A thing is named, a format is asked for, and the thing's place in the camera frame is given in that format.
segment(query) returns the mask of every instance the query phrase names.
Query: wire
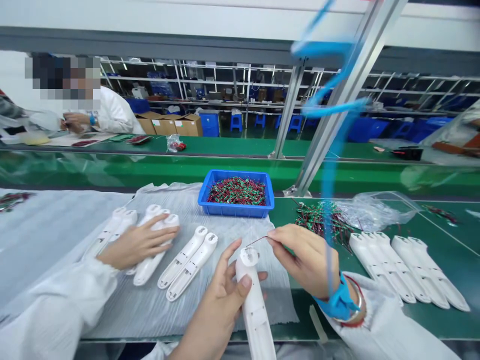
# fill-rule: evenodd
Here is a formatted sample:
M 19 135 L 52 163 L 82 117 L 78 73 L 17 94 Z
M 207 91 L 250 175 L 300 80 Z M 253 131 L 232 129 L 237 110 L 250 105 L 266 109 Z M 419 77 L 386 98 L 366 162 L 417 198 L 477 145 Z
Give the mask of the wire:
M 350 103 L 339 104 L 331 107 L 320 107 L 319 104 L 325 94 L 330 91 L 330 88 L 337 86 L 342 80 L 347 78 L 355 65 L 355 60 L 358 57 L 358 50 L 355 50 L 355 45 L 351 42 L 310 42 L 310 38 L 314 29 L 323 19 L 325 14 L 329 11 L 334 0 L 328 0 L 324 7 L 318 11 L 312 22 L 306 27 L 305 32 L 300 41 L 296 41 L 291 46 L 291 53 L 294 56 L 308 56 L 309 58 L 324 57 L 328 54 L 342 54 L 345 59 L 343 68 L 338 75 L 332 77 L 324 87 L 318 90 L 307 103 L 302 107 L 301 113 L 309 119 L 318 119 L 323 116 L 342 113 L 348 111 L 343 124 L 341 125 L 338 134 L 331 144 L 330 151 L 334 154 L 342 152 L 345 137 L 351 123 L 358 117 L 359 113 L 365 108 L 368 103 L 368 98 L 357 99 Z M 321 181 L 321 194 L 323 198 L 332 199 L 334 194 L 335 173 L 337 170 L 337 161 L 327 161 L 324 163 Z M 326 264 L 328 271 L 328 293 L 331 297 L 333 291 L 333 271 L 332 271 L 332 209 L 329 202 L 325 207 L 324 227 L 325 227 L 325 241 L 328 244 L 326 251 Z

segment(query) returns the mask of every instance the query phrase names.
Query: worker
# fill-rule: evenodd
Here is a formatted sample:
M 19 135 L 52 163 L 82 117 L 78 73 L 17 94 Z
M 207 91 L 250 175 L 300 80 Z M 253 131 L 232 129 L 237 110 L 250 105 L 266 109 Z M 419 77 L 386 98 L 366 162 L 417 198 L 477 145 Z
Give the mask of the worker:
M 83 87 L 85 79 L 78 79 Z M 74 133 L 98 131 L 113 134 L 145 134 L 130 105 L 108 87 L 100 86 L 100 107 L 98 110 L 70 110 L 63 114 L 62 127 Z
M 433 143 L 448 143 L 463 147 L 479 134 L 480 99 L 452 121 L 423 139 L 420 144 L 431 146 Z
M 72 264 L 35 286 L 30 291 L 36 297 L 33 304 L 0 329 L 0 359 L 73 359 L 82 334 L 97 324 L 105 303 L 114 292 L 118 272 L 171 246 L 164 243 L 175 237 L 178 227 L 150 229 L 165 217 L 160 215 L 144 225 L 131 227 L 97 258 Z M 358 274 L 340 273 L 338 253 L 334 249 L 331 250 L 331 281 L 337 290 L 333 290 L 347 289 L 351 299 L 343 297 L 345 302 L 338 302 L 335 309 L 328 310 L 325 304 L 330 303 L 326 300 L 329 272 L 324 239 L 293 224 L 278 227 L 268 236 L 278 261 L 317 299 L 324 312 L 345 310 L 342 306 L 349 301 L 359 307 L 342 322 L 327 315 L 344 343 L 276 345 L 278 359 L 458 359 L 440 340 L 405 316 L 398 297 L 386 287 Z M 222 253 L 181 341 L 157 343 L 145 360 L 251 358 L 248 345 L 228 345 L 252 286 L 248 275 L 238 279 L 238 283 L 234 281 L 235 264 L 229 265 L 241 243 L 240 239 L 233 241 Z M 296 257 L 285 247 L 293 250 Z M 260 272 L 258 277 L 264 280 L 267 275 Z M 88 359 L 99 357 L 98 354 L 90 355 Z
M 100 59 L 80 55 L 57 57 L 50 53 L 30 54 L 33 83 L 61 94 L 64 103 L 81 109 L 63 113 L 60 128 L 80 134 L 145 134 L 127 101 L 100 85 Z

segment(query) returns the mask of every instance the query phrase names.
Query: red component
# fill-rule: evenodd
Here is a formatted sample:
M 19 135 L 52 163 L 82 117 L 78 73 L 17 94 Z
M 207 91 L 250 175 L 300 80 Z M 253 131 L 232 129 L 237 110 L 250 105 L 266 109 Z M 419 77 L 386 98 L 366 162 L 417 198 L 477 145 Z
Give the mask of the red component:
M 131 139 L 128 139 L 126 142 L 131 145 L 141 145 L 149 142 L 151 138 L 152 137 L 148 135 L 138 135 L 138 136 L 132 137 Z
M 72 146 L 82 147 L 82 146 L 85 146 L 85 145 L 96 143 L 97 141 L 98 140 L 84 140 L 84 141 L 79 141 L 79 142 L 73 143 Z

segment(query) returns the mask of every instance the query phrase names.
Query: person's right hand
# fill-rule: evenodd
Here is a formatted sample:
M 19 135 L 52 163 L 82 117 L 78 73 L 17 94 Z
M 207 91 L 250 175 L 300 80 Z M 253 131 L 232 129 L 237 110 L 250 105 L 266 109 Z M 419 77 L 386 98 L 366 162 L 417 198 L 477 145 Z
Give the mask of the person's right hand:
M 329 297 L 329 272 L 327 268 L 326 241 L 304 227 L 288 224 L 268 232 L 268 242 L 273 253 L 290 275 L 312 296 Z M 295 253 L 293 256 L 284 245 Z M 331 254 L 332 290 L 340 284 L 339 253 L 329 248 Z
M 148 257 L 154 257 L 172 247 L 162 245 L 177 236 L 179 226 L 162 230 L 151 230 L 151 227 L 168 217 L 162 214 L 153 217 L 141 226 L 130 226 L 115 242 L 112 242 L 96 258 L 102 263 L 118 270 L 131 268 Z

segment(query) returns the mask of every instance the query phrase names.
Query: blue anti-static wrist strap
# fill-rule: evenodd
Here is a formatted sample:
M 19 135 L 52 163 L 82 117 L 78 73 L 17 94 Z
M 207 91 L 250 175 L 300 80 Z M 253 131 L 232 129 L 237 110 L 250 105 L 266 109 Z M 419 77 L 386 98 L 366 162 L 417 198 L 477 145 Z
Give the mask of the blue anti-static wrist strap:
M 340 273 L 340 285 L 335 293 L 330 296 L 328 302 L 316 297 L 313 298 L 320 309 L 330 318 L 348 321 L 352 317 L 352 313 L 360 311 L 360 308 L 350 297 L 350 290 L 342 273 Z

